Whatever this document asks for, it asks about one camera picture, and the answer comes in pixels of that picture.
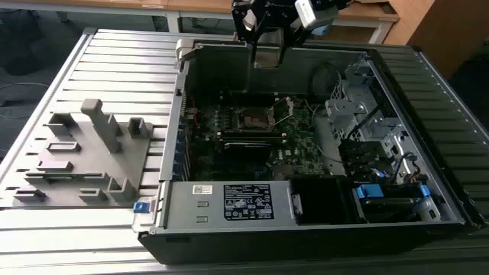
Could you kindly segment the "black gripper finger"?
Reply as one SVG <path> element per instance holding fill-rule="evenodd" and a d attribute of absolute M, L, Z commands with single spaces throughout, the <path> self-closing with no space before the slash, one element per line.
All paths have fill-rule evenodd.
<path fill-rule="evenodd" d="M 298 47 L 307 38 L 307 29 L 299 25 L 295 29 L 290 26 L 282 29 L 282 42 L 279 46 L 279 56 L 277 65 L 282 64 L 285 53 L 289 48 Z"/>
<path fill-rule="evenodd" d="M 249 63 L 254 65 L 261 27 L 255 25 L 255 17 L 251 12 L 251 1 L 231 1 L 231 18 L 237 39 L 246 44 L 250 51 Z"/>

